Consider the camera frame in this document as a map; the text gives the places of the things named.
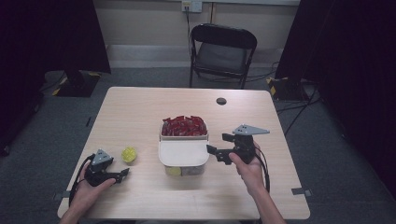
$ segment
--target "wall outlet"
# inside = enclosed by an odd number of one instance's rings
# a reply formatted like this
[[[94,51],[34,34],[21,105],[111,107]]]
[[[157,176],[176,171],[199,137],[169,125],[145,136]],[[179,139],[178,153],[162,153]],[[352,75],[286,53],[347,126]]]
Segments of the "wall outlet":
[[[191,1],[181,1],[181,11],[187,11],[186,8],[188,9],[189,12],[192,12]]]
[[[181,1],[181,11],[202,12],[202,2],[200,1]]]
[[[202,12],[202,2],[191,3],[192,12]]]

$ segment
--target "forearm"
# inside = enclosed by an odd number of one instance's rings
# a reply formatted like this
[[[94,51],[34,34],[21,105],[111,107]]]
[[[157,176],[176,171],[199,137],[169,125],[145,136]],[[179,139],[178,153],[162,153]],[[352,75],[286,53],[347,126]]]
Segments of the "forearm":
[[[254,190],[251,196],[256,203],[263,224],[286,223],[265,188]]]
[[[75,224],[83,216],[83,213],[77,208],[70,207],[62,216],[59,224]]]

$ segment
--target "cable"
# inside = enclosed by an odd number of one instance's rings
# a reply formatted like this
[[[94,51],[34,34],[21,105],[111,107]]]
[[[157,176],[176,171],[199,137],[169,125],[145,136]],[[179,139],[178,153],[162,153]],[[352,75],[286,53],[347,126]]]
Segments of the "cable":
[[[259,150],[260,153],[262,154],[262,157],[264,158],[264,161],[262,161],[262,158],[254,153],[254,156],[259,160],[259,162],[262,164],[262,169],[264,170],[264,178],[265,178],[265,188],[267,189],[268,193],[270,192],[271,186],[270,186],[270,175],[268,174],[268,166],[267,166],[267,160],[265,159],[264,153],[262,153],[261,150]]]
[[[280,115],[280,114],[282,114],[283,112],[285,112],[285,111],[287,111],[287,110],[296,109],[296,108],[301,108],[301,107],[304,107],[304,106],[305,106],[305,104],[304,104],[304,105],[297,105],[297,104],[300,104],[300,103],[304,103],[304,101],[298,101],[298,102],[290,103],[290,104],[288,104],[288,105],[284,105],[284,106],[283,106],[283,109],[277,110],[276,113],[277,113],[278,115]]]
[[[246,82],[252,82],[252,81],[257,81],[257,80],[266,78],[266,77],[270,76],[271,74],[273,74],[274,72],[275,71],[272,71],[272,72],[266,73],[266,74],[257,75],[257,76],[250,76],[250,78],[252,78],[252,77],[257,77],[257,78],[246,80]],[[209,77],[205,77],[201,74],[201,78],[211,81],[211,82],[223,82],[223,83],[238,83],[239,82],[239,80],[235,80],[235,78],[232,78],[232,77],[209,78]]]
[[[210,23],[213,22],[213,7],[215,6],[215,3],[212,2],[212,9],[210,10]]]
[[[316,103],[319,102],[319,101],[321,101],[321,97],[319,97],[319,98],[318,98],[317,100],[315,100],[314,102],[311,102],[309,105],[314,105],[314,104],[316,104]],[[278,115],[280,115],[280,114],[283,113],[284,111],[292,110],[292,109],[298,109],[298,108],[302,108],[302,107],[304,107],[304,106],[306,106],[306,105],[298,105],[298,106],[294,106],[294,107],[283,108],[283,109],[277,110],[276,112],[277,112]]]
[[[191,58],[191,31],[190,31],[190,9],[188,7],[184,7],[186,12],[186,19],[187,19],[187,38],[189,39],[189,54]]]
[[[285,131],[285,136],[288,134],[291,126],[294,124],[294,122],[297,120],[298,117],[300,117],[300,115],[303,113],[303,111],[310,105],[312,99],[314,98],[314,95],[317,91],[318,86],[315,86],[314,92],[312,93],[311,97],[308,100],[308,103],[306,103],[306,105],[303,106],[303,108],[300,110],[300,112],[297,114],[297,116],[294,118],[294,120],[291,122],[291,124],[289,125],[289,128]]]
[[[276,63],[279,63],[279,61],[277,61],[277,62],[275,62],[275,63],[273,63],[273,64],[271,65],[271,71],[274,71],[274,65],[275,65]]]
[[[73,187],[72,187],[72,189],[70,190],[69,207],[70,207],[70,204],[72,203],[73,198],[74,198],[74,196],[75,196],[75,194],[76,194],[76,190],[77,190],[77,186],[78,186],[78,179],[79,179],[79,175],[81,174],[82,168],[84,168],[84,165],[85,165],[85,163],[86,163],[87,161],[92,161],[94,157],[95,157],[95,154],[92,154],[91,156],[87,157],[87,159],[85,159],[85,161],[84,161],[84,162],[81,164],[81,166],[79,167],[78,173],[77,173],[77,175],[76,175],[75,182],[73,183]]]
[[[58,80],[56,80],[54,83],[50,84],[48,87],[44,87],[40,91],[46,91],[47,89],[55,86],[57,83],[59,83],[59,81],[61,81],[61,79],[64,77],[64,74],[65,74],[65,72],[62,73],[62,75],[58,78]]]

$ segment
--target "wooden table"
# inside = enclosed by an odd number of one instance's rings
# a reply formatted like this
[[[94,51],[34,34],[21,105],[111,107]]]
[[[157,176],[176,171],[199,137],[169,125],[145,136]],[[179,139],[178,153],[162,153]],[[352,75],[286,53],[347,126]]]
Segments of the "wooden table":
[[[216,100],[223,97],[226,105]],[[159,131],[163,119],[199,116],[208,127],[210,145],[232,148],[221,139],[240,124],[270,130],[254,135],[268,162],[271,196],[285,219],[306,219],[310,212],[300,188],[288,145],[267,91],[113,87],[92,127],[68,189],[85,158],[102,148],[114,157],[108,172],[130,167],[121,184],[107,190],[86,214],[105,219],[257,219],[259,213],[248,195],[234,164],[217,162],[210,155],[199,176],[170,176],[158,156]],[[134,147],[132,166],[121,159],[126,147]],[[67,210],[63,199],[58,216]]]

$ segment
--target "gray floor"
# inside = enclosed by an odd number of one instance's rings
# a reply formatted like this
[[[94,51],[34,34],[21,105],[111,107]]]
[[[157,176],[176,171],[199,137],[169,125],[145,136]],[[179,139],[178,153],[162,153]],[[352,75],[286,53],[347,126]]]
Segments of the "gray floor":
[[[270,69],[252,68],[249,75],[268,72]],[[48,73],[46,85],[61,75]],[[187,88],[188,75],[187,67],[114,68],[111,75],[101,77],[90,98],[52,96],[55,86],[44,91],[39,111],[10,145],[11,154],[0,158],[0,223],[59,221],[56,213],[60,202],[52,200],[53,194],[66,189],[108,88]],[[233,89],[236,84],[196,77],[194,88]],[[268,87],[260,79],[247,83],[246,89],[268,90]],[[313,87],[308,85],[306,89],[312,93]],[[275,105],[281,110],[303,104],[275,102]],[[298,112],[299,109],[294,109],[279,113],[285,131]],[[92,122],[87,127],[89,117]],[[311,217],[288,222],[396,223],[395,201],[342,134],[337,119],[319,101],[301,114],[286,135],[302,185],[313,192],[307,197]]]

